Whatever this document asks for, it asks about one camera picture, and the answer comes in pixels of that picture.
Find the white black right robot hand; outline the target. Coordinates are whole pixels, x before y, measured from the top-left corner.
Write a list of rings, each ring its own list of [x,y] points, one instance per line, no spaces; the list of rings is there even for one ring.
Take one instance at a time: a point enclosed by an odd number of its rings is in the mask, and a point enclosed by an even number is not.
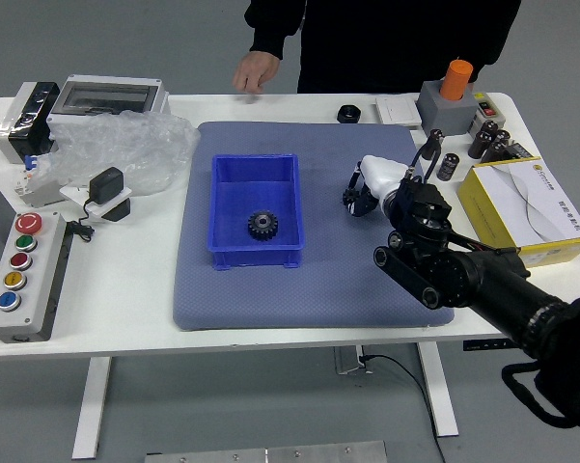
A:
[[[365,155],[358,161],[342,200],[350,215],[362,217],[377,207],[384,210],[387,201],[393,200],[401,181],[413,167],[395,160]]]

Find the person's right hand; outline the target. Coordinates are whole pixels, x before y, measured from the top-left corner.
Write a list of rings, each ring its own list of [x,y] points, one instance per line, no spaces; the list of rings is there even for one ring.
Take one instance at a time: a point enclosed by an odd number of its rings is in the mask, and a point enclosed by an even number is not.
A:
[[[233,86],[242,93],[262,94],[264,85],[276,76],[280,65],[281,60],[273,54],[250,51],[236,66]]]

